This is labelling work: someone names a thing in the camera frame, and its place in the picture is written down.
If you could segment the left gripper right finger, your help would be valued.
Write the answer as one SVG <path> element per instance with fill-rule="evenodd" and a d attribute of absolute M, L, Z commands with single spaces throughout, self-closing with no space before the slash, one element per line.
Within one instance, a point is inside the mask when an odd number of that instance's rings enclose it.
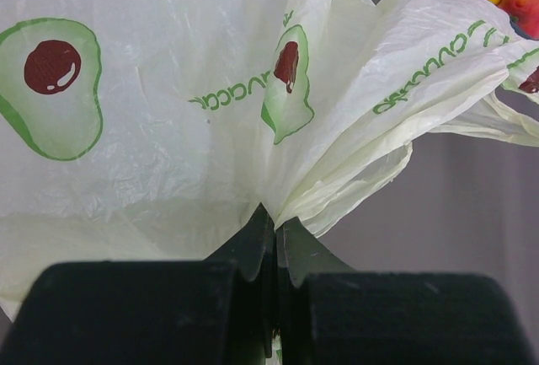
<path fill-rule="evenodd" d="M 358 271 L 298 219 L 275 234 L 286 364 L 534 364 L 503 288 L 478 274 Z"/>

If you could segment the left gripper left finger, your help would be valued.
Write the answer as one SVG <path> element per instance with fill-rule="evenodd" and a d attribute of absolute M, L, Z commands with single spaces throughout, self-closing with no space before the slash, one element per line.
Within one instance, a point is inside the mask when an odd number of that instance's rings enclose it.
<path fill-rule="evenodd" d="M 264 207 L 204 260 L 71 262 L 37 278 L 4 364 L 263 364 L 275 236 Z"/>

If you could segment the light green plastic bag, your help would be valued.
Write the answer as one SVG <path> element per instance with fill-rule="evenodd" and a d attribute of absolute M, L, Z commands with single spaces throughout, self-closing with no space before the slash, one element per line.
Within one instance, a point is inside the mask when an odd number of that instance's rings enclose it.
<path fill-rule="evenodd" d="M 526 146 L 538 44 L 487 0 L 1 0 L 1 307 L 74 260 L 321 236 L 453 132 Z"/>

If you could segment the orange peach fruit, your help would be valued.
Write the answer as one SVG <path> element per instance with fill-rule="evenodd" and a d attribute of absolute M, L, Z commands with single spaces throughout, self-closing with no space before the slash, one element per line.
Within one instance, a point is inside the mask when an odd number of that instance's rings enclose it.
<path fill-rule="evenodd" d="M 530 38 L 538 39 L 538 0 L 501 0 L 498 7 Z"/>

